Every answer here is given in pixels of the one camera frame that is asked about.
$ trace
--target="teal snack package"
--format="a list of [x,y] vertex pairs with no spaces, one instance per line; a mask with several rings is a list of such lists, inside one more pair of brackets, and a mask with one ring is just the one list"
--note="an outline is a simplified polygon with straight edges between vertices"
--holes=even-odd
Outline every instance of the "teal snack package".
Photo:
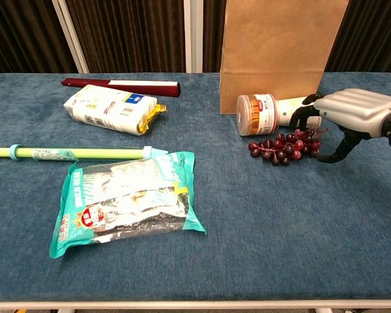
[[50,257],[70,246],[172,230],[206,233],[193,210],[194,154],[70,167]]

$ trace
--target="brown paper bag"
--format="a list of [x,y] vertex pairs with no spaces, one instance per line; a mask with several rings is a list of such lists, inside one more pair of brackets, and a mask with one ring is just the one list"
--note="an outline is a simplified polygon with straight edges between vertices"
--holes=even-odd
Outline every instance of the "brown paper bag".
[[348,0],[227,0],[220,113],[239,95],[315,93]]

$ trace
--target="white table edge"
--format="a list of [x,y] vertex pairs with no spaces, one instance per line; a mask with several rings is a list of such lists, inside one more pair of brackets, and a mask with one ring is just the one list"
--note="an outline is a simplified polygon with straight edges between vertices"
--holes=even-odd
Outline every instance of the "white table edge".
[[391,308],[391,300],[275,300],[275,301],[44,301],[0,302],[6,309],[262,309],[262,308]]

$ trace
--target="blue carpet table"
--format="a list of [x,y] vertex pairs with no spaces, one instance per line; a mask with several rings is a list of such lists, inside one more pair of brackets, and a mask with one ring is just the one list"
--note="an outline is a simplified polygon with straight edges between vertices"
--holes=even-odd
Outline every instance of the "blue carpet table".
[[[362,142],[343,162],[288,167],[249,155],[234,115],[219,114],[217,74],[90,74],[176,80],[179,98],[136,137],[71,120],[66,74],[0,74],[0,147],[144,146],[195,153],[194,209],[208,235],[175,231],[49,247],[70,163],[0,159],[0,302],[391,299],[391,148]],[[391,95],[391,74],[325,74],[320,93]],[[342,133],[329,122],[331,153]]]

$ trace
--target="brown curtain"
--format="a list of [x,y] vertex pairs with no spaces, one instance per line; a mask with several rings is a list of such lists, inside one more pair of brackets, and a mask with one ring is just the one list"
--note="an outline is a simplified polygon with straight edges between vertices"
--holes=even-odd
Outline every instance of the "brown curtain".
[[219,72],[226,0],[204,0],[203,72]]
[[182,0],[66,0],[90,72],[185,72]]
[[[218,72],[225,0],[204,8],[203,70]],[[326,71],[391,72],[391,0],[349,0]]]
[[78,72],[51,1],[0,0],[0,72]]
[[326,71],[391,72],[391,0],[350,0]]

